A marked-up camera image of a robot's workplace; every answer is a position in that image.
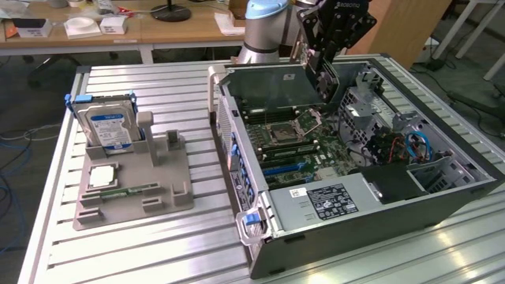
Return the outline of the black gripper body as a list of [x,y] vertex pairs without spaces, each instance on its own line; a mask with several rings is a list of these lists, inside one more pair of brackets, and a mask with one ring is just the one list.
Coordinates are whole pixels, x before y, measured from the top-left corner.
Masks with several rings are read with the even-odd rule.
[[355,44],[374,26],[370,1],[319,1],[322,44]]

